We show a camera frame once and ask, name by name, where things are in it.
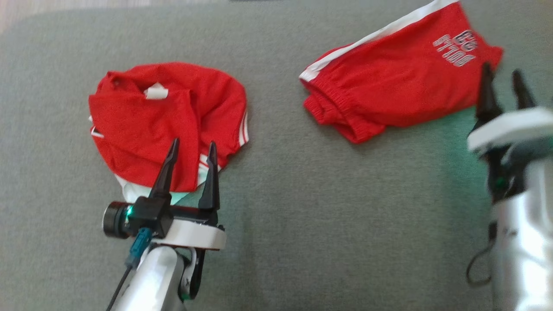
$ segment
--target wooden floor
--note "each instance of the wooden floor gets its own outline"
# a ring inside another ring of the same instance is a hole
[[[131,8],[165,4],[226,2],[227,0],[0,0],[0,33],[35,14],[80,8]]]

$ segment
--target robotic arm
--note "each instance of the robotic arm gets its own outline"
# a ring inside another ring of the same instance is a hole
[[[482,70],[477,123],[468,149],[488,164],[492,199],[488,247],[469,264],[472,286],[492,283],[495,311],[553,310],[553,112],[536,103],[513,73],[518,109],[504,113]],[[491,277],[475,282],[470,269],[489,252]]]
[[[106,236],[136,237],[126,260],[127,270],[108,311],[133,269],[137,272],[121,296],[117,311],[184,311],[183,302],[198,293],[206,250],[225,247],[225,229],[218,225],[217,217],[216,145],[212,142],[210,146],[209,171],[198,208],[170,205],[169,189],[178,152],[177,138],[147,198],[141,196],[134,204],[112,202],[104,212]]]

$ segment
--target red garment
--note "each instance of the red garment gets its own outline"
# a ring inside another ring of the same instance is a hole
[[[168,89],[168,96],[146,99],[144,91],[156,83]],[[211,141],[224,167],[248,140],[244,87],[215,69],[166,63],[110,71],[88,104],[91,134],[108,167],[143,186],[154,184],[176,137],[180,148],[171,191],[178,192],[196,189],[200,156],[207,156]]]
[[[486,61],[503,49],[472,30],[456,0],[435,0],[350,45],[329,51],[300,75],[318,123],[353,143],[474,105]]]

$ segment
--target black cable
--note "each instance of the black cable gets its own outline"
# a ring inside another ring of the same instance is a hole
[[[117,286],[115,293],[113,293],[113,297],[111,298],[111,301],[109,302],[109,305],[107,306],[106,311],[110,311],[111,308],[113,308],[113,305],[115,304],[115,300],[117,300],[117,296],[119,296],[119,292],[121,291],[121,288],[123,287],[123,284],[125,283],[125,280],[129,276],[129,273],[131,272],[132,269],[133,269],[132,266],[127,266],[127,269],[125,270],[125,273],[121,278],[121,281],[119,281],[119,285]]]
[[[485,254],[489,253],[492,250],[494,244],[495,244],[495,240],[490,241],[488,246],[486,248],[484,248],[483,250],[479,251],[474,257],[472,257],[471,261],[468,263],[467,271],[466,271],[465,275],[467,277],[467,283],[470,287],[473,287],[473,288],[481,287],[481,286],[487,285],[492,280],[492,276],[489,276],[486,279],[482,279],[482,280],[479,280],[479,281],[473,280],[471,278],[471,269],[472,269],[472,266],[474,265],[474,263],[480,257],[484,256]]]

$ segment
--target folded red clothing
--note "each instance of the folded red clothing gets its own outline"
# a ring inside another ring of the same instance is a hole
[[[503,49],[470,26],[457,0],[435,0],[321,56],[300,75],[304,106],[353,143],[474,105],[482,64]]]
[[[171,191],[177,192],[204,182],[211,141],[220,167],[248,141],[244,87],[211,68],[166,63],[110,71],[88,104],[92,138],[128,200],[148,194],[126,185],[151,187],[176,137],[180,148]]]

